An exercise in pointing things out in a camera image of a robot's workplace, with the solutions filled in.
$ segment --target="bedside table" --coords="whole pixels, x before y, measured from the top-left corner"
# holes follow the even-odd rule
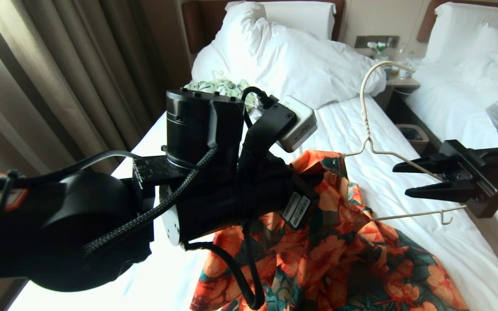
[[[420,83],[413,78],[399,79],[397,76],[391,76],[391,78],[387,80],[386,89],[376,95],[374,100],[380,105],[382,110],[387,111],[387,106],[389,106],[394,90],[397,91],[397,94],[405,97],[407,95],[403,93],[410,94],[419,87]]]

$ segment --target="white bedsheet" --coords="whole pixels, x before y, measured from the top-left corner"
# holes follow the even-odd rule
[[[414,78],[421,86],[405,101],[443,142],[459,140],[473,149],[498,147],[498,134],[479,95],[450,67],[422,63]]]
[[[375,146],[397,150],[403,156],[418,154],[395,125],[367,96],[368,116]],[[286,161],[302,150],[321,149],[338,152],[358,150],[364,135],[358,98],[332,103],[316,110],[318,130],[292,154],[278,146],[271,151]],[[142,156],[162,154],[166,143],[166,117],[162,116],[133,150]],[[348,158],[349,177],[359,183],[364,202],[379,216],[416,213],[454,207],[454,203],[413,199],[404,195],[408,187],[419,187],[435,180],[423,174],[393,173],[396,158],[364,154]],[[124,161],[114,176],[131,176],[131,161]],[[453,223],[443,226],[439,215],[386,221],[435,254],[444,264],[473,311],[498,311],[498,259],[478,229],[462,210],[451,212]],[[30,282],[22,290],[11,311],[82,310],[184,310],[194,292],[206,251],[184,252],[168,242],[162,221],[155,222],[153,255],[137,264],[117,281],[89,291],[58,293]]]

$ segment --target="trash bin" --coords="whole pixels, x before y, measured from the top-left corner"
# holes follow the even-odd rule
[[[427,146],[429,139],[420,126],[414,124],[397,124],[397,127],[416,152],[421,155],[425,146]]]

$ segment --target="green patterned fabric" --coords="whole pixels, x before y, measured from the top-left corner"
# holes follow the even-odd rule
[[[215,79],[213,81],[192,81],[184,87],[190,91],[201,91],[205,93],[214,93],[218,91],[220,95],[229,97],[234,96],[241,99],[241,92],[249,86],[249,83],[244,79],[238,84],[233,83],[229,79]],[[247,98],[245,99],[245,108],[247,108],[247,111],[255,108],[258,104],[255,94],[251,93],[247,95]]]

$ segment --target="white pillow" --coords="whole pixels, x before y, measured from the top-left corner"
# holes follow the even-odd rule
[[[494,52],[498,52],[498,29],[485,24],[480,27],[476,41],[470,47],[467,57],[474,58]]]
[[[246,1],[228,2],[226,10]],[[273,1],[259,2],[265,7],[267,20],[293,29],[316,34],[319,38],[331,39],[334,29],[335,5],[318,1]]]
[[[474,43],[479,26],[488,23],[498,29],[498,8],[448,2],[435,9],[437,19],[431,30],[427,62],[459,63]]]
[[[457,70],[462,80],[472,86],[487,108],[498,100],[498,53],[487,53],[463,61]]]
[[[234,83],[245,79],[268,94],[291,95],[314,109],[357,96],[374,65],[343,43],[270,23],[264,6],[255,2],[230,6],[215,40],[196,58],[193,80],[209,81],[209,71],[216,71],[206,58],[223,59],[223,76]],[[365,92],[375,96],[385,84],[385,71],[377,69]]]

